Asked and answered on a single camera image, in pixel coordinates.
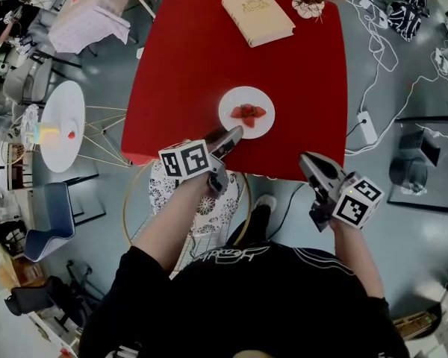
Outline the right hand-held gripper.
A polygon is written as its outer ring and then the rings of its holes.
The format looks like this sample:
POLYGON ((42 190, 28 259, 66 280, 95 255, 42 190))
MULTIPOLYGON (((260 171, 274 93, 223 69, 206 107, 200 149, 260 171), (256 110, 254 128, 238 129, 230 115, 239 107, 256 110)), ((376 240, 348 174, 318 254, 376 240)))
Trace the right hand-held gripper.
POLYGON ((385 192, 369 178, 356 172, 346 176, 337 162, 322 154, 310 151, 300 154, 299 167, 312 188, 317 190, 316 195, 324 193, 326 179, 343 180, 337 190, 327 192, 326 198, 316 197, 312 204, 309 215, 319 231, 331 219, 362 229, 385 196, 385 192))

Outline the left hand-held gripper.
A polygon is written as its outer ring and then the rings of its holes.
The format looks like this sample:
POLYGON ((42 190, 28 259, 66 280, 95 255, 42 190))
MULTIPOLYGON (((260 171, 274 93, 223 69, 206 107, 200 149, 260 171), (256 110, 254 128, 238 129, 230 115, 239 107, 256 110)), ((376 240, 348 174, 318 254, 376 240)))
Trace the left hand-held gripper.
POLYGON ((183 142, 158 152, 168 178, 179 181, 205 175, 211 197, 220 198, 228 186, 225 164, 221 161, 243 138, 243 127, 218 128, 204 139, 183 142))

